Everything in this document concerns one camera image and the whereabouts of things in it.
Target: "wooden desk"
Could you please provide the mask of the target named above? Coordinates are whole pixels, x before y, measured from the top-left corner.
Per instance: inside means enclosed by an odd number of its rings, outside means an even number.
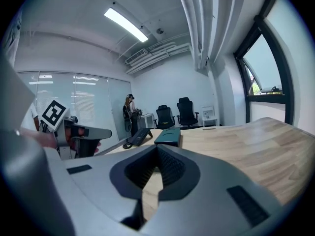
[[[151,130],[142,145],[152,145],[161,130]],[[222,159],[268,188],[282,204],[299,195],[315,166],[315,137],[272,118],[242,126],[181,130],[181,148]],[[119,147],[111,153],[125,151]],[[163,188],[154,173],[143,192],[145,218],[157,209]]]

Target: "window frame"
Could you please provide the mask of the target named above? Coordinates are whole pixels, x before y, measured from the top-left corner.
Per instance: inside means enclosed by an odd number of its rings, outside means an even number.
[[[289,69],[288,62],[284,55],[284,51],[281,48],[276,37],[272,33],[271,29],[268,27],[264,19],[272,9],[276,0],[265,0],[264,5],[261,8],[259,15],[254,17],[254,24],[251,27],[249,33],[246,35],[245,39],[241,43],[240,47],[234,52],[234,58],[236,60],[239,72],[241,74],[245,104],[246,104],[246,123],[251,121],[251,110],[250,102],[270,102],[270,103],[280,103],[285,104],[285,123],[293,125],[294,117],[294,91],[292,76]],[[262,94],[262,95],[250,95],[250,88],[252,86],[252,81],[249,77],[248,71],[245,67],[245,61],[243,61],[244,55],[253,46],[253,44],[258,40],[258,38],[263,35],[265,38],[272,54],[277,64],[281,84],[282,84],[282,94]],[[256,83],[259,86],[257,78],[254,76]]]

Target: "ceiling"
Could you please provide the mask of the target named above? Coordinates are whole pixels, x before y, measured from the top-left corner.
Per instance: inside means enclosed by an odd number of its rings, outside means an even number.
[[[144,43],[104,16],[114,8],[149,38]],[[22,32],[32,36],[56,34],[77,38],[129,57],[189,28],[181,0],[27,0],[23,8]],[[157,34],[162,28],[163,34]]]

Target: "teal case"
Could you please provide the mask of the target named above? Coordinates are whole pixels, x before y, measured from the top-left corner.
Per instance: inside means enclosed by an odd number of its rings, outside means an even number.
[[[162,133],[154,141],[154,144],[166,144],[166,145],[179,147],[180,142],[181,142],[181,129],[168,128],[162,131]]]

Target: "desk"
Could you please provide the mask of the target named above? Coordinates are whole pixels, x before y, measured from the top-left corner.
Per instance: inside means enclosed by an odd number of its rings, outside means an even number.
[[[145,127],[141,125],[141,120],[144,119]],[[145,114],[138,117],[138,127],[139,128],[155,128],[154,127],[154,116],[153,114]]]
[[[152,145],[162,130],[151,130],[142,145]],[[315,166],[315,137],[272,118],[242,126],[181,130],[181,148],[222,159],[265,186],[286,204],[298,196]],[[125,151],[119,147],[110,153]],[[154,173],[143,191],[144,216],[149,219],[158,207],[163,188]]]

